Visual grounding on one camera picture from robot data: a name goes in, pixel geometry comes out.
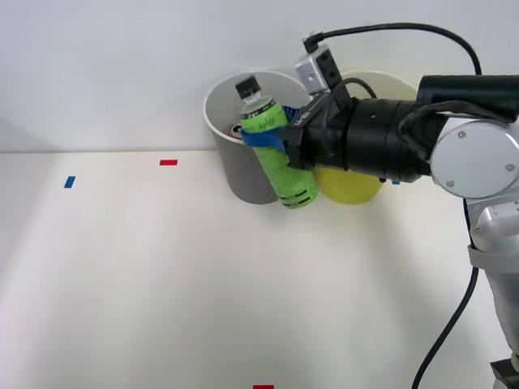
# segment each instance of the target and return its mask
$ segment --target white table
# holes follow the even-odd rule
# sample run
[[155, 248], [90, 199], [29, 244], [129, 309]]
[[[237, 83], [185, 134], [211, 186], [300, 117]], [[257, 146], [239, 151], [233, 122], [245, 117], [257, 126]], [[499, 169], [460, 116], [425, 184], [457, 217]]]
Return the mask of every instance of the white table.
[[[409, 388], [470, 277], [429, 178], [291, 211], [215, 152], [11, 154], [0, 204], [2, 389]], [[482, 275], [421, 388], [490, 389], [508, 356]]]

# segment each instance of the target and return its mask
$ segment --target red marker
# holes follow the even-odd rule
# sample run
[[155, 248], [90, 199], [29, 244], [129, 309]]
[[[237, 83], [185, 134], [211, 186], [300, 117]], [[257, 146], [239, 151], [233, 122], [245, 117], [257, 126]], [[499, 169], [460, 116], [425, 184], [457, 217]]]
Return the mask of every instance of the red marker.
[[178, 160], [161, 160], [159, 163], [160, 166], [176, 166], [178, 164]]

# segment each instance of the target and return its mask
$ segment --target green bottle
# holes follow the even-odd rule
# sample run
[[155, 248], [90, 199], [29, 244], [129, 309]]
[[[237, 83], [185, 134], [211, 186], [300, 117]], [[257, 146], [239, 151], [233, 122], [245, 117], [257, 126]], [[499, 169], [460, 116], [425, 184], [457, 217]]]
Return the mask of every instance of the green bottle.
[[[283, 107], [273, 98], [261, 95], [261, 87], [252, 75], [236, 84], [245, 102], [242, 128], [259, 133], [289, 124]], [[277, 197], [287, 208], [300, 208], [317, 197], [319, 189], [311, 172], [289, 167], [289, 157], [273, 147], [254, 147], [259, 162], [267, 174]]]

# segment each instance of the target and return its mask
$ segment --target cable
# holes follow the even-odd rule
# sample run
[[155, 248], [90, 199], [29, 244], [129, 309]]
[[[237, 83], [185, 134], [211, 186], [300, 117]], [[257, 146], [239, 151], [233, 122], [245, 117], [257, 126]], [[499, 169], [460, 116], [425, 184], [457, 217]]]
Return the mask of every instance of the cable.
[[[470, 236], [469, 211], [467, 209], [467, 200], [465, 199], [463, 199], [463, 212], [465, 213], [465, 222], [467, 224], [467, 229], [469, 231], [470, 247], [475, 249], [476, 247], [474, 245], [474, 241]], [[423, 362], [418, 368], [416, 375], [414, 376], [413, 385], [411, 386], [411, 389], [418, 389], [418, 385], [420, 385], [420, 381], [422, 380], [425, 370], [431, 364], [432, 359], [435, 357], [436, 353], [447, 339], [448, 334], [453, 330], [454, 325], [457, 323], [457, 320], [460, 318], [461, 314], [469, 304], [469, 300], [472, 297], [472, 293], [474, 293], [476, 283], [478, 282], [478, 274], [479, 269], [477, 267], [472, 267], [472, 273], [470, 274], [470, 281], [469, 285], [467, 286], [467, 290], [465, 291], [465, 295], [461, 299], [460, 305], [454, 311], [453, 316], [448, 321], [444, 330], [441, 332], [440, 336], [438, 336], [438, 339], [436, 339], [436, 342], [432, 345], [431, 349], [429, 350], [425, 358], [423, 358]]]
[[[441, 36], [445, 36], [451, 41], [454, 41], [459, 44], [470, 56], [470, 59], [474, 65], [474, 71], [476, 75], [481, 75], [481, 64], [479, 62], [478, 55], [472, 48], [472, 46], [467, 42], [465, 39], [463, 39], [461, 36], [458, 36], [454, 32], [450, 32], [449, 30], [446, 30], [444, 28], [432, 26], [430, 24], [416, 24], [416, 23], [391, 23], [391, 24], [375, 24], [371, 26], [363, 26], [363, 27], [356, 27], [356, 28], [344, 28], [341, 30], [335, 30], [331, 32], [321, 32], [318, 34], [315, 34], [313, 36], [310, 36], [307, 38], [304, 42], [305, 47], [307, 49], [308, 53], [313, 53], [317, 47], [318, 43], [323, 41], [324, 39], [331, 38], [333, 36], [344, 36], [344, 35], [352, 35], [352, 34], [359, 34], [362, 32], [372, 32], [372, 31], [382, 31], [382, 30], [419, 30], [419, 31], [426, 31], [426, 32], [432, 32]], [[324, 128], [326, 129], [326, 122], [328, 121], [328, 113], [329, 113], [330, 106], [326, 107], [326, 111], [323, 116], [323, 123]], [[406, 142], [405, 139], [405, 132], [401, 131], [401, 138], [402, 141], [407, 143], [409, 146], [409, 143]], [[475, 248], [474, 241], [472, 237], [470, 236], [470, 219], [469, 219], [469, 213], [467, 209], [467, 203], [466, 200], [463, 199], [463, 211], [465, 213], [465, 222], [467, 224], [467, 229], [469, 231], [469, 237], [470, 237], [470, 246], [472, 248]], [[414, 376], [413, 385], [411, 386], [411, 389], [418, 389], [418, 386], [420, 385], [420, 381], [422, 380], [423, 375], [425, 374], [427, 367], [431, 364], [433, 358], [435, 357], [436, 353], [442, 346], [442, 344], [445, 342], [445, 340], [448, 337], [448, 334], [453, 330], [454, 325], [457, 323], [458, 319], [461, 317], [461, 314], [467, 307], [470, 298], [472, 297], [472, 294], [474, 293], [474, 289], [476, 287], [476, 284], [478, 282], [478, 274], [479, 269], [476, 267], [472, 267], [472, 273], [470, 275], [470, 281], [467, 286], [467, 290], [465, 291], [465, 295], [460, 301], [460, 304], [456, 308], [456, 310], [453, 313], [453, 316], [449, 319], [447, 325], [443, 329], [443, 331], [440, 333], [438, 338], [436, 339], [435, 343], [432, 345], [431, 349], [423, 359], [422, 364], [418, 368], [418, 371], [416, 375]]]
[[330, 94], [330, 100], [329, 102], [326, 104], [326, 107], [324, 108], [324, 112], [323, 112], [323, 118], [321, 119], [322, 122], [321, 122], [321, 126], [323, 128], [323, 131], [324, 131], [324, 142], [323, 142], [323, 146], [324, 146], [324, 150], [330, 155], [330, 156], [335, 156], [335, 152], [332, 151], [332, 149], [328, 146], [328, 116], [330, 114], [330, 108], [332, 107], [332, 103], [333, 103], [333, 97], [336, 96], [339, 91], [344, 88], [346, 85], [348, 85], [349, 83], [356, 83], [357, 85], [360, 85], [361, 87], [363, 87], [364, 89], [366, 89], [366, 92], [371, 96], [371, 98], [373, 99], [376, 99], [376, 94], [375, 94], [375, 91], [373, 91], [373, 88], [370, 87], [365, 81], [362, 81], [361, 79], [357, 79], [355, 77], [349, 77], [347, 79], [343, 79], [332, 91], [332, 93]]
[[426, 31], [432, 32], [437, 35], [445, 36], [459, 44], [469, 55], [472, 63], [474, 64], [474, 71], [476, 75], [481, 75], [481, 64], [479, 63], [478, 55], [472, 48], [472, 46], [463, 39], [461, 36], [446, 30], [445, 28], [433, 26], [430, 24], [420, 24], [420, 23], [387, 23], [387, 24], [373, 24], [371, 26], [362, 26], [362, 27], [353, 27], [353, 28], [343, 28], [341, 30], [334, 30], [330, 32], [319, 32], [315, 35], [309, 36], [304, 45], [307, 48], [308, 53], [313, 53], [317, 49], [317, 44], [327, 38], [331, 38], [334, 36], [344, 36], [344, 35], [353, 35], [360, 34], [363, 32], [373, 32], [373, 31], [383, 31], [383, 30], [417, 30], [417, 31]]

